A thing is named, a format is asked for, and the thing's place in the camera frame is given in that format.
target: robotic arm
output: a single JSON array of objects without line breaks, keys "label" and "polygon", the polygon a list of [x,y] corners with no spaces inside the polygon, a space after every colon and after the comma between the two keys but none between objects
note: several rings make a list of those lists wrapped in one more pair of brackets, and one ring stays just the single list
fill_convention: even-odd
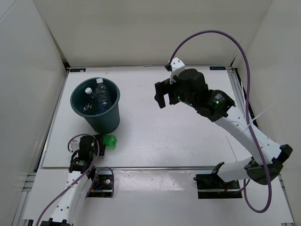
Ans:
[{"label": "robotic arm", "polygon": [[171,105],[183,102],[193,107],[198,114],[227,130],[252,155],[243,161],[219,163],[211,174],[200,178],[206,184],[205,189],[225,190],[229,182],[239,179],[252,179],[259,184],[267,184],[262,160],[248,126],[252,126],[261,145],[271,180],[277,177],[283,163],[292,153],[292,148],[273,142],[254,125],[247,125],[245,116],[235,106],[235,102],[221,90],[208,89],[201,72],[185,70],[184,63],[178,58],[172,60],[171,67],[171,77],[155,84],[155,100],[159,107],[166,106],[164,95],[168,94]]}]

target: wall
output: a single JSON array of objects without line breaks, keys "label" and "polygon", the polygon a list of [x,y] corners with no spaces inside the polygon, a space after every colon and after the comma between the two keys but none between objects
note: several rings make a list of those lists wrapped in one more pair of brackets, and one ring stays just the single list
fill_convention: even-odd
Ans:
[{"label": "wall", "polygon": [[[293,216],[301,225],[301,1],[273,1],[247,56],[255,114],[275,103],[258,118],[259,126],[278,143],[293,148],[281,174]],[[243,62],[239,74],[246,85]]]},{"label": "wall", "polygon": [[[189,35],[218,29],[247,48],[272,0],[34,0],[71,66],[165,65]],[[236,46],[217,34],[186,43],[186,64],[230,65]]]},{"label": "wall", "polygon": [[10,226],[66,71],[32,0],[0,1],[0,224]]}]

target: trash bin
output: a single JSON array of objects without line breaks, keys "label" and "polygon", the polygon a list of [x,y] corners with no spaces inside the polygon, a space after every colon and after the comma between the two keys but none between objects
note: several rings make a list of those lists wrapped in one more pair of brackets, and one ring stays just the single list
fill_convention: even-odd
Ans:
[{"label": "trash bin", "polygon": [[89,95],[85,93],[85,89],[90,87],[92,90],[95,90],[97,86],[96,79],[98,78],[88,79],[79,84],[71,95],[70,103],[75,113],[84,117],[97,133],[107,134],[113,132],[120,123],[118,108],[120,91],[114,82],[103,78],[103,82],[110,93],[112,107],[104,113],[89,115],[84,112],[84,106],[89,101]]}]

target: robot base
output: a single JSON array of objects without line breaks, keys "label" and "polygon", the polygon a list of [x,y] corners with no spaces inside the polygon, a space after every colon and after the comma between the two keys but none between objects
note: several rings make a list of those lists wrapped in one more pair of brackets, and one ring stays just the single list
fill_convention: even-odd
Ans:
[{"label": "robot base", "polygon": [[213,174],[197,174],[199,199],[239,199],[242,198],[238,180],[221,182]]}]

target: bottle cap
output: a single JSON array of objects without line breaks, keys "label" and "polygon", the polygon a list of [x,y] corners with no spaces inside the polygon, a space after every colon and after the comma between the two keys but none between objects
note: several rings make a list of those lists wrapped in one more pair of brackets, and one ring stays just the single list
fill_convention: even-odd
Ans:
[{"label": "bottle cap", "polygon": [[102,83],[102,82],[103,82],[103,79],[102,79],[102,78],[96,79],[96,83]]},{"label": "bottle cap", "polygon": [[87,93],[87,94],[92,93],[92,89],[91,89],[90,87],[86,88],[86,89],[85,89],[85,93]]}]

